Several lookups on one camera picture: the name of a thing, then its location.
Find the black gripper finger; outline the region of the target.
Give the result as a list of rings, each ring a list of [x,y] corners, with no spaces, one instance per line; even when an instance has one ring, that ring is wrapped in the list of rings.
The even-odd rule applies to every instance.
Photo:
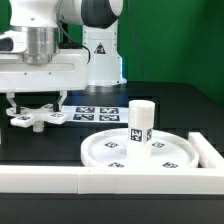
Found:
[[[14,98],[15,94],[14,93],[7,93],[6,94],[7,101],[11,105],[10,108],[6,110],[8,114],[20,114],[21,113],[21,107],[16,104]]]
[[[60,112],[61,111],[63,102],[65,101],[66,98],[67,98],[67,92],[66,91],[61,91],[57,101],[53,104],[53,111],[54,112]]]

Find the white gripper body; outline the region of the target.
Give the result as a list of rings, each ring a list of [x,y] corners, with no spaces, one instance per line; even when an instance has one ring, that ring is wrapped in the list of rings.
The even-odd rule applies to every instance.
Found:
[[[61,49],[52,62],[29,65],[19,54],[0,54],[0,93],[82,90],[88,84],[88,53]]]

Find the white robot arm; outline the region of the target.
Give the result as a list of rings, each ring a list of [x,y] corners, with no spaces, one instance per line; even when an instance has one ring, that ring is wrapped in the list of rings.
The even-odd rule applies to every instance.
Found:
[[[0,93],[18,115],[17,93],[123,84],[117,52],[123,0],[0,0]]]

